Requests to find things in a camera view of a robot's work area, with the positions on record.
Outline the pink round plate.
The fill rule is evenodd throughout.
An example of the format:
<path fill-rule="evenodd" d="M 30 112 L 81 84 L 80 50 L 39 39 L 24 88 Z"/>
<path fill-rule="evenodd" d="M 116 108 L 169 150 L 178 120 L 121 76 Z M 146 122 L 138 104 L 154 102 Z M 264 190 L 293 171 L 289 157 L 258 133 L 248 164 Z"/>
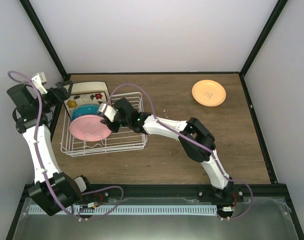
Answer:
<path fill-rule="evenodd" d="M 98 115 L 83 115 L 70 123 L 69 131 L 77 139 L 86 142 L 101 141 L 111 135 L 111 130 L 101 121 Z"/>

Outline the teal dotted plate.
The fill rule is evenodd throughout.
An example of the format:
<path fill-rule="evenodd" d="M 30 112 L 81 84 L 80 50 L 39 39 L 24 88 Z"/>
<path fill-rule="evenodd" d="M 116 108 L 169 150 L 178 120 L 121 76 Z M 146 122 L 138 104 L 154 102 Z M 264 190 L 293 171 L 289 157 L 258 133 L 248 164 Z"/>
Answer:
<path fill-rule="evenodd" d="M 71 114 L 71 121 L 74 121 L 76 118 L 85 116 L 85 115 L 99 115 L 98 109 L 100 105 L 96 104 L 85 104 L 77 107 Z"/>

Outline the orange round plate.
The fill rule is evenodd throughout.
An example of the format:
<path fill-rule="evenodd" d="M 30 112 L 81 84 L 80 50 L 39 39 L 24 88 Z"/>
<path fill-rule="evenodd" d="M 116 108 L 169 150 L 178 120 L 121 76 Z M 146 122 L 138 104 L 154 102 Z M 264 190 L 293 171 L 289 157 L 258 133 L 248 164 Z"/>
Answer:
<path fill-rule="evenodd" d="M 213 80 L 200 80 L 192 87 L 192 96 L 194 100 L 207 107 L 216 107 L 222 104 L 226 99 L 226 90 L 224 87 Z"/>

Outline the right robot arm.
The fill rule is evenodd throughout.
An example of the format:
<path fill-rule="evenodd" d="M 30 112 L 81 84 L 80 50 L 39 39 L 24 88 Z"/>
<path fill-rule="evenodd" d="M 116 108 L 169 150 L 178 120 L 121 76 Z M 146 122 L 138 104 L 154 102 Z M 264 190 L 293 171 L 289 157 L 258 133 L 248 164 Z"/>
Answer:
<path fill-rule="evenodd" d="M 125 98 L 117 100 L 113 106 L 101 104 L 98 112 L 103 117 L 101 122 L 113 133 L 125 126 L 137 134 L 159 135 L 179 141 L 186 155 L 204 168 L 214 197 L 224 202 L 232 195 L 232 178 L 219 160 L 215 138 L 198 119 L 168 120 L 138 112 Z"/>

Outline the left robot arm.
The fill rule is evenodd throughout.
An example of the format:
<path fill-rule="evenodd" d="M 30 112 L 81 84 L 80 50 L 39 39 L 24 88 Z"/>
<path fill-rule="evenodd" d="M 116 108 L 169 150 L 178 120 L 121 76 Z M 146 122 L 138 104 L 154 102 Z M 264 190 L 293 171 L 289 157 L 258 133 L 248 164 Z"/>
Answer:
<path fill-rule="evenodd" d="M 49 216 L 60 211 L 74 215 L 74 204 L 90 201 L 94 189 L 85 176 L 71 178 L 60 170 L 52 149 L 47 118 L 53 107 L 71 96 L 73 83 L 58 82 L 55 87 L 46 89 L 44 73 L 27 77 L 10 70 L 7 75 L 17 83 L 6 92 L 15 104 L 12 118 L 16 130 L 28 144 L 33 162 L 34 180 L 28 194 Z"/>

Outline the square floral plate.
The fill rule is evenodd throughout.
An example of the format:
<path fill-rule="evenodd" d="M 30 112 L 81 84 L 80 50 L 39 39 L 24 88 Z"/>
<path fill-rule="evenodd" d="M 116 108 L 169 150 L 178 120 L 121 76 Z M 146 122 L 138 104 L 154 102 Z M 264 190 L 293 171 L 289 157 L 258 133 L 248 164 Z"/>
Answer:
<path fill-rule="evenodd" d="M 83 105 L 100 105 L 106 103 L 107 96 L 105 92 L 91 92 L 83 94 L 72 94 L 67 100 L 64 101 L 64 106 L 68 112 L 73 112 L 76 108 Z"/>

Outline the cream square plate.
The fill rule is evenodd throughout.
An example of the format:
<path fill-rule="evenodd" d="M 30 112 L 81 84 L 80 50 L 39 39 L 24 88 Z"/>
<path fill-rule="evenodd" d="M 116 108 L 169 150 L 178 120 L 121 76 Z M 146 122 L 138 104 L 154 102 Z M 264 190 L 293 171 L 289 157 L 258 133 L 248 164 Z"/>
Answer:
<path fill-rule="evenodd" d="M 85 93 L 96 93 L 105 92 L 109 93 L 106 82 L 104 81 L 85 81 L 85 82 L 75 82 L 73 84 L 71 94 L 85 94 Z"/>

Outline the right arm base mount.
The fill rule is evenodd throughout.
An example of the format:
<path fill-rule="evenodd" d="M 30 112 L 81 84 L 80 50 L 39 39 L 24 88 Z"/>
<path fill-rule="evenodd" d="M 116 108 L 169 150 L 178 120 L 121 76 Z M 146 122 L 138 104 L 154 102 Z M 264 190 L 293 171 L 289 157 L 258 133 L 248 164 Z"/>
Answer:
<path fill-rule="evenodd" d="M 231 204 L 236 199 L 236 202 L 243 202 L 244 198 L 239 195 L 240 189 L 236 186 L 231 186 L 227 190 L 220 190 L 211 185 L 201 185 L 197 188 L 198 197 L 203 202 L 211 202 L 212 204 Z"/>

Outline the black front frame rail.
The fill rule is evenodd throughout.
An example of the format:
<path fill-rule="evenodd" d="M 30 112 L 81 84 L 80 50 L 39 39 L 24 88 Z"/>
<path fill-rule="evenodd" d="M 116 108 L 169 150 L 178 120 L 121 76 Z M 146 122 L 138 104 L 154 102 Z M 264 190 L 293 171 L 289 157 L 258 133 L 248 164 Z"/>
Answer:
<path fill-rule="evenodd" d="M 196 198 L 197 188 L 210 184 L 122 184 L 124 198 Z M 243 198 L 254 197 L 287 197 L 288 188 L 285 184 L 233 184 L 240 189 L 239 195 Z"/>

